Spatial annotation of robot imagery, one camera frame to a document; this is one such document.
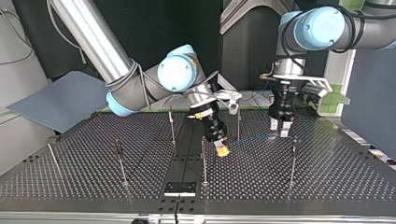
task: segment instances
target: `cable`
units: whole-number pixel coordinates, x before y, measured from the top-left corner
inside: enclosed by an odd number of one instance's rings
[[[386,16],[367,16],[367,15],[359,15],[359,14],[350,13],[350,15],[352,17],[356,17],[356,18],[361,18],[361,19],[366,19],[366,20],[379,20],[379,21],[390,20],[390,19],[396,18],[396,14],[391,14],[391,15],[386,15]]]
[[[59,29],[58,25],[56,24],[55,19],[53,18],[53,13],[52,13],[52,7],[50,5],[50,1],[51,0],[47,0],[47,9],[49,12],[49,17],[50,20],[52,22],[53,27],[55,28],[56,32],[58,32],[58,34],[64,39],[64,41],[66,41],[69,45],[75,47],[76,49],[82,50],[82,48],[76,44],[74,44],[72,41],[70,41],[65,35],[64,33],[62,33],[62,31]]]
[[[34,52],[34,50],[33,50],[33,48],[32,48],[32,45],[30,45],[27,36],[25,36],[26,39],[23,39],[23,38],[22,38],[22,36],[20,35],[20,33],[18,33],[18,31],[17,31],[17,29],[15,28],[15,26],[14,26],[14,25],[11,23],[11,21],[7,18],[6,13],[10,13],[11,15],[13,15],[13,16],[14,16],[16,19],[18,19],[18,20],[20,19],[19,16],[18,16],[15,12],[9,10],[8,8],[0,7],[0,12],[1,12],[1,13],[0,13],[1,16],[4,18],[4,20],[6,21],[7,25],[15,32],[15,34],[17,35],[17,37],[18,37],[27,47],[29,47],[29,49],[30,49],[29,53],[28,53],[25,57],[20,58],[20,59],[15,60],[15,61],[11,61],[11,62],[0,63],[0,65],[12,64],[12,63],[19,63],[19,62],[21,62],[21,61],[24,61],[24,60],[28,59],[28,58],[33,54],[33,52]]]
[[[23,57],[23,58],[21,58],[21,59],[18,59],[18,60],[15,60],[15,61],[12,61],[12,62],[0,63],[0,65],[5,65],[5,64],[11,64],[11,63],[18,63],[18,62],[21,62],[21,61],[23,61],[23,60],[28,59],[28,58],[33,54],[33,52],[34,52],[33,49],[30,49],[29,54],[26,55],[25,57]]]
[[[336,50],[336,49],[332,49],[332,52],[334,53],[345,53],[347,51],[349,51],[350,49],[353,49],[359,42],[359,40],[355,41],[356,38],[356,24],[355,24],[355,20],[353,20],[351,13],[344,7],[341,6],[332,6],[334,8],[336,8],[337,10],[339,10],[344,16],[346,16],[349,19],[350,25],[351,25],[351,36],[350,36],[350,40],[348,45],[346,46],[346,48],[342,49],[342,50]]]
[[[15,28],[15,26],[14,26],[14,25],[11,23],[11,21],[7,18],[6,13],[9,13],[9,14],[13,15],[17,20],[19,20],[20,18],[18,17],[18,15],[17,15],[15,12],[13,12],[13,11],[7,9],[7,8],[3,8],[3,7],[0,7],[0,11],[2,12],[1,15],[2,15],[3,19],[6,21],[8,27],[11,28],[11,29],[15,32],[15,34],[18,36],[18,38],[19,38],[27,47],[31,48],[32,45],[29,43],[29,41],[28,41],[28,39],[27,39],[27,36],[25,36],[25,39],[22,38],[22,36],[20,35],[20,33],[18,33],[18,31],[17,31],[17,29]]]

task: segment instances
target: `black cable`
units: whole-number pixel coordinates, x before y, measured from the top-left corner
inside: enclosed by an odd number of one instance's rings
[[[361,11],[356,11],[359,15],[363,15]],[[351,48],[355,48],[355,46],[361,41],[361,37],[363,36],[364,33],[364,27],[366,25],[366,19],[361,18],[361,25],[359,26],[359,33],[358,36],[356,37],[355,43],[351,46]]]
[[[355,38],[356,38],[356,23],[355,23],[355,20],[352,18],[351,13],[346,8],[341,7],[341,6],[332,6],[332,7],[336,8],[341,13],[343,13],[343,15],[346,16],[349,19],[349,22],[350,22],[350,25],[351,25],[351,36],[350,36],[350,40],[349,40],[349,43],[346,46],[346,48],[344,48],[342,50],[332,49],[332,52],[334,52],[334,53],[345,53],[345,52],[349,51],[350,49],[352,49],[353,47],[355,47],[356,44],[357,44],[357,42],[355,42]]]
[[[361,19],[366,19],[366,20],[379,20],[379,21],[396,18],[396,14],[391,14],[391,15],[386,15],[386,16],[367,16],[367,15],[359,15],[359,14],[350,13],[350,15],[352,17],[356,17],[356,18],[361,18]]]
[[[11,64],[11,63],[18,63],[18,62],[21,62],[21,61],[23,61],[23,60],[26,60],[26,59],[28,59],[32,54],[33,54],[33,49],[30,49],[30,52],[29,52],[29,54],[28,55],[26,55],[25,57],[23,57],[23,58],[21,58],[21,59],[18,59],[18,60],[15,60],[15,61],[12,61],[12,62],[7,62],[7,63],[0,63],[0,65],[6,65],[6,64]]]

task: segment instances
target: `metal bracket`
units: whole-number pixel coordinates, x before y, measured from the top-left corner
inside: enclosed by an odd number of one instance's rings
[[[217,91],[215,92],[215,95],[219,97],[221,100],[229,100],[230,102],[228,103],[229,108],[229,113],[231,115],[236,115],[239,110],[239,104],[238,101],[239,99],[242,98],[242,94],[237,92],[237,91]]]
[[[218,84],[227,91],[236,91],[236,88],[221,74],[218,74]]]
[[[165,197],[195,197],[195,182],[169,182],[166,184]]]
[[[332,87],[329,84],[329,81],[325,77],[307,77],[307,76],[293,76],[293,75],[273,75],[274,78],[279,79],[289,79],[289,80],[305,80],[309,81],[308,88],[305,91],[310,91],[309,88],[315,88],[315,93],[323,97],[327,93],[332,92]]]
[[[277,14],[291,11],[288,0],[233,0],[220,16],[220,33],[224,35],[237,21],[254,7],[270,7]]]

